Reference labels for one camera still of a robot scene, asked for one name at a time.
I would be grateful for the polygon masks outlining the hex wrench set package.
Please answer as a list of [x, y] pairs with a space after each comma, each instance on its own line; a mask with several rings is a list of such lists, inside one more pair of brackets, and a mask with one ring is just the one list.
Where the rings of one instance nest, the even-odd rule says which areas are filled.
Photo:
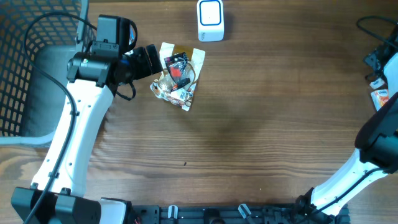
[[185, 52], [166, 57], [164, 62], [169, 75], [175, 83], [172, 91], [179, 90], [190, 83], [190, 77], [186, 71], [188, 57]]

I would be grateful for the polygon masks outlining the orange Kleenex tissue pack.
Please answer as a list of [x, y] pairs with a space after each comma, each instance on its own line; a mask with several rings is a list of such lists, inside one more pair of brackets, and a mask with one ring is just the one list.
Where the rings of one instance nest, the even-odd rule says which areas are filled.
[[371, 99], [373, 101], [376, 111], [378, 111], [389, 100], [389, 90], [375, 90], [371, 92]]

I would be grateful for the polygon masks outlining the beige snack bag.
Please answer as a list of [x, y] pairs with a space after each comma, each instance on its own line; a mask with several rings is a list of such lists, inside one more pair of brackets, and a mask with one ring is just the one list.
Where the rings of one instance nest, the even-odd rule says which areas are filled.
[[[186, 71], [187, 75], [190, 77], [190, 83], [179, 90], [172, 91], [172, 87], [175, 83], [166, 69], [164, 58], [183, 52], [185, 52], [188, 57]], [[160, 77], [154, 80], [150, 85], [152, 92], [157, 98], [168, 101], [185, 111], [189, 111], [192, 107], [195, 89], [198, 85], [200, 72], [205, 61], [205, 51], [164, 42], [161, 45], [159, 53], [163, 70], [161, 71]]]

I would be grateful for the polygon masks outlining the red Kleenex tissue pack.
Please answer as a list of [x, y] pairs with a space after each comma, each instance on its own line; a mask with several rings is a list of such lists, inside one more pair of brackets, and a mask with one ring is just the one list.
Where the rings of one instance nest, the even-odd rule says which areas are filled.
[[385, 83], [385, 81], [384, 81], [382, 78], [378, 78], [377, 80], [371, 82], [371, 83], [369, 84], [369, 86], [370, 86], [373, 90], [376, 90], [376, 89], [382, 87], [382, 86], [385, 85], [385, 84], [386, 84], [386, 83]]

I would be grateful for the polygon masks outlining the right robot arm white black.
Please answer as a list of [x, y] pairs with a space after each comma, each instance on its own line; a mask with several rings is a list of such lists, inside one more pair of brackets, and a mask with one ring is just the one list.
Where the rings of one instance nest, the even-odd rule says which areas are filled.
[[291, 223], [349, 223], [347, 202], [369, 184], [397, 172], [397, 93], [387, 96], [358, 132], [346, 163], [296, 200]]

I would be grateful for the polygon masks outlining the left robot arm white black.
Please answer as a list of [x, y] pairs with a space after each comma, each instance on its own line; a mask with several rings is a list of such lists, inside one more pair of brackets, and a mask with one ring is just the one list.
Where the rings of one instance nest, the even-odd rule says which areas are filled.
[[97, 37], [67, 65], [66, 99], [49, 151], [28, 188], [11, 203], [24, 223], [136, 223], [129, 201], [84, 197], [86, 173], [102, 120], [121, 85], [159, 73], [154, 45], [138, 47], [136, 24], [101, 15]]

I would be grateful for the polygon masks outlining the white barcode scanner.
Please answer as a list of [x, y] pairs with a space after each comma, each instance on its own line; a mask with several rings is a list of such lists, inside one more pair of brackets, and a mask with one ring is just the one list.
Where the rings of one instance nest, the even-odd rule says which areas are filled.
[[197, 2], [198, 40], [217, 42], [224, 38], [224, 12], [222, 0]]

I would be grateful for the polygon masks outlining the black mesh plastic basket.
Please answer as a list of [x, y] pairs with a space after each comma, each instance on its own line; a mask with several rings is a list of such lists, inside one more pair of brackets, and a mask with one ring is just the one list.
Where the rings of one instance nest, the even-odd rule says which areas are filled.
[[68, 83], [67, 63], [95, 38], [68, 14], [88, 18], [89, 0], [1, 0], [1, 145], [48, 146]]

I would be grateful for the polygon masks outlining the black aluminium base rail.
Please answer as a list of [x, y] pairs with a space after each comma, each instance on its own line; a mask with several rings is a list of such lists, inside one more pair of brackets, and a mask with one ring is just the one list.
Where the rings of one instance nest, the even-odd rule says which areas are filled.
[[168, 207], [132, 206], [121, 211], [102, 211], [89, 216], [87, 223], [133, 224], [284, 224], [284, 223], [350, 223], [349, 209], [345, 205], [337, 215], [325, 215], [314, 208], [299, 210], [293, 204], [265, 206]]

